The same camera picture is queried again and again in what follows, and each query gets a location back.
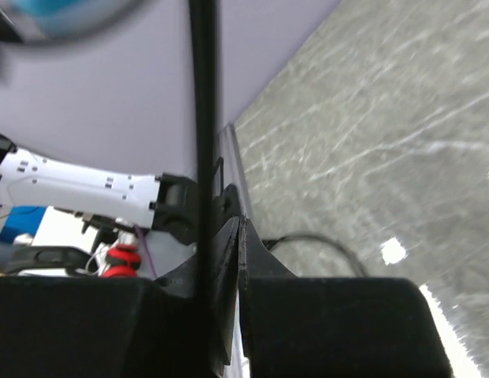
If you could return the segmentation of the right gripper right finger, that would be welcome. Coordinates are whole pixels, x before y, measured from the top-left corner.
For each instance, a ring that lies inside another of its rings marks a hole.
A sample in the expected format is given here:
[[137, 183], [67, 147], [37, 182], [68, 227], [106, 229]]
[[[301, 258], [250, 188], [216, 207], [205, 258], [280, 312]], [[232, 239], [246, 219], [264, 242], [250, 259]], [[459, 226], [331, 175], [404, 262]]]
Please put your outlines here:
[[254, 377], [450, 377], [418, 286], [392, 277], [298, 277], [254, 225], [239, 227], [239, 317]]

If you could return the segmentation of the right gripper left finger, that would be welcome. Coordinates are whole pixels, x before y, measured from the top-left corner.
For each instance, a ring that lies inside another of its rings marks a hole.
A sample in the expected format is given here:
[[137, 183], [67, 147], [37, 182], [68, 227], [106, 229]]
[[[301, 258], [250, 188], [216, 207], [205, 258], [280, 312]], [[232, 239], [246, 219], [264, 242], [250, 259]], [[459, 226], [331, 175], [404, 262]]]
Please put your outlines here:
[[26, 276], [72, 247], [12, 248], [0, 269], [0, 377], [221, 377], [231, 362], [239, 219], [214, 236], [211, 302], [198, 259], [156, 279]]

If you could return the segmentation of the black blue headphones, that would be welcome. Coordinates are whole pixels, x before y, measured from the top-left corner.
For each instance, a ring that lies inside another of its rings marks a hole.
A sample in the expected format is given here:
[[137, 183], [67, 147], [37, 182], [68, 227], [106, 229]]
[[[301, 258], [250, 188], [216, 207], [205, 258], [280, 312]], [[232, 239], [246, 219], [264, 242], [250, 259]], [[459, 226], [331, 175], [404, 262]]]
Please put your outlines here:
[[0, 1], [0, 42], [50, 45], [120, 23], [140, 1]]

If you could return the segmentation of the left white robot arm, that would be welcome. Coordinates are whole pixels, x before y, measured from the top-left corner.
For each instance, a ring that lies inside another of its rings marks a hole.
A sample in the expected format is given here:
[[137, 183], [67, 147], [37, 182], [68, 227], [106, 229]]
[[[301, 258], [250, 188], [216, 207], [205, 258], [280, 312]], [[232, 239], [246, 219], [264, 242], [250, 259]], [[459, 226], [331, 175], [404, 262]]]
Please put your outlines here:
[[69, 164], [34, 154], [0, 134], [0, 206], [53, 206], [122, 218], [190, 245], [197, 240], [197, 199], [197, 184], [185, 176]]

